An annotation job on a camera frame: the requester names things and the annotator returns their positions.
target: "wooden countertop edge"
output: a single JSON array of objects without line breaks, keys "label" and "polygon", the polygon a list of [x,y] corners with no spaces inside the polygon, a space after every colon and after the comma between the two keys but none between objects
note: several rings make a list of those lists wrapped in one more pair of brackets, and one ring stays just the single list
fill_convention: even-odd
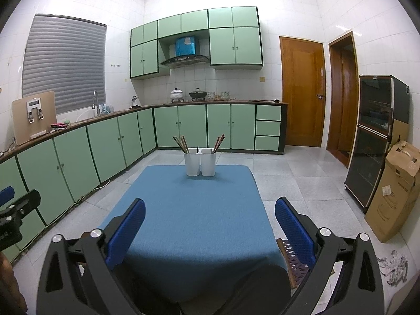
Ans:
[{"label": "wooden countertop edge", "polygon": [[180,102],[180,103],[166,103],[166,104],[153,104],[153,105],[146,105],[144,107],[134,108],[134,109],[127,109],[127,110],[121,110],[121,111],[115,111],[112,114],[99,116],[96,118],[90,118],[81,122],[78,122],[74,125],[70,125],[67,129],[62,129],[59,131],[55,131],[53,133],[48,133],[45,135],[42,135],[40,137],[37,137],[36,139],[33,139],[29,142],[26,142],[17,148],[15,148],[13,151],[5,153],[2,157],[0,157],[0,163],[7,161],[9,158],[12,158],[13,156],[16,156],[17,154],[23,152],[26,149],[29,149],[37,144],[40,144],[44,141],[47,141],[49,139],[53,139],[54,137],[57,137],[61,134],[67,133],[72,130],[76,130],[82,127],[85,127],[87,125],[101,122],[104,120],[108,120],[110,118],[122,116],[125,114],[130,114],[132,112],[137,112],[141,110],[147,110],[151,108],[160,108],[160,107],[175,107],[175,106],[182,106],[182,105],[201,105],[201,104],[257,104],[257,105],[288,105],[288,103],[276,103],[276,102],[264,102],[264,101],[204,101],[204,102]]}]

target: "blue tablecloth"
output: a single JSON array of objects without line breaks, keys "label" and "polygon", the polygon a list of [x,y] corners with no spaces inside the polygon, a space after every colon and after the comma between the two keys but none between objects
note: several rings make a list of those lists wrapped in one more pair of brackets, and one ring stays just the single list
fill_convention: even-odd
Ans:
[{"label": "blue tablecloth", "polygon": [[100,228],[124,214],[135,198],[146,218],[125,257],[173,302],[203,291],[228,295],[264,264],[286,264],[247,166],[216,166],[214,177],[190,177],[184,166],[149,166]]}]

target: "door frame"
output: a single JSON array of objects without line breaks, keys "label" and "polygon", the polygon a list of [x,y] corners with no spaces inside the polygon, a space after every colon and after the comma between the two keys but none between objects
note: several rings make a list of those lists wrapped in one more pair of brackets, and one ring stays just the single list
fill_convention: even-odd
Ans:
[{"label": "door frame", "polygon": [[[340,62],[338,62],[339,58],[337,57],[337,53],[333,46],[346,39],[348,39],[348,41],[351,40],[351,43],[353,46],[354,62],[356,66],[356,81],[357,81],[356,88],[358,89],[357,91],[358,101],[360,99],[358,57],[356,53],[356,45],[354,43],[353,31],[351,30],[328,44],[328,48],[330,51],[330,63],[331,63],[331,110],[330,110],[330,125],[329,125],[329,130],[328,130],[328,141],[327,141],[326,149],[330,153],[332,153],[344,166],[348,168],[350,165],[351,157],[353,155],[354,141],[356,140],[356,135],[354,136],[353,145],[351,146],[350,155],[348,157],[345,156],[336,148],[332,148],[334,147],[333,143],[338,141],[339,129],[341,128],[342,118],[339,117],[339,115],[341,115],[341,112],[342,112],[342,104],[341,104],[340,98],[343,92],[343,84],[342,84],[343,77],[341,73],[342,65]],[[358,118],[359,118],[359,103],[358,103],[358,115],[356,119],[356,129],[354,129],[354,131],[357,130]]]},{"label": "door frame", "polygon": [[281,55],[281,62],[282,62],[282,66],[281,66],[281,75],[282,75],[282,83],[281,83],[281,87],[282,87],[282,92],[281,92],[281,97],[283,98],[283,63],[284,63],[284,56],[283,56],[283,39],[287,39],[287,40],[298,40],[298,41],[303,41],[303,42],[307,42],[307,43],[311,43],[311,44],[320,44],[321,46],[321,51],[322,51],[322,70],[323,70],[323,79],[321,79],[321,83],[322,83],[322,90],[323,90],[323,96],[324,96],[324,103],[323,103],[323,110],[322,110],[322,114],[323,114],[323,122],[322,122],[322,133],[321,133],[321,137],[319,140],[319,143],[317,145],[317,147],[322,147],[322,138],[324,136],[324,128],[325,128],[325,104],[326,104],[326,68],[325,68],[325,52],[324,52],[324,43],[321,42],[317,42],[317,41],[313,41],[313,40],[308,40],[308,39],[302,39],[302,38],[295,38],[295,37],[291,37],[291,36],[280,36],[280,55]]}]

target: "window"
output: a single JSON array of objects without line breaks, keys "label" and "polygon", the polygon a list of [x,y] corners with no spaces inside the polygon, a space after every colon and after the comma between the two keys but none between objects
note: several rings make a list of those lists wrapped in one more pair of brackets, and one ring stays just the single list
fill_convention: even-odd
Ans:
[{"label": "window", "polygon": [[36,14],[22,72],[22,96],[54,91],[57,114],[105,103],[106,25],[60,15]]}]

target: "metal screw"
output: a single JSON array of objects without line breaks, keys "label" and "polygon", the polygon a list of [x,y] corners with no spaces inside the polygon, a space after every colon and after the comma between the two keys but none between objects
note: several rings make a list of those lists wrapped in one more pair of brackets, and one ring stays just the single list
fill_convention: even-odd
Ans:
[{"label": "metal screw", "polygon": [[53,242],[54,243],[58,243],[58,242],[60,242],[62,240],[62,235],[61,234],[56,234],[54,237],[53,237]]},{"label": "metal screw", "polygon": [[90,236],[92,237],[92,238],[97,238],[97,237],[100,237],[100,235],[102,234],[102,231],[100,230],[100,229],[98,229],[98,228],[96,228],[96,229],[94,229],[94,230],[92,230],[91,232],[90,232]]},{"label": "metal screw", "polygon": [[331,231],[325,227],[319,230],[319,233],[324,237],[329,237],[331,235]]},{"label": "metal screw", "polygon": [[369,236],[366,233],[360,233],[360,239],[362,239],[363,241],[368,241],[369,240]]}]

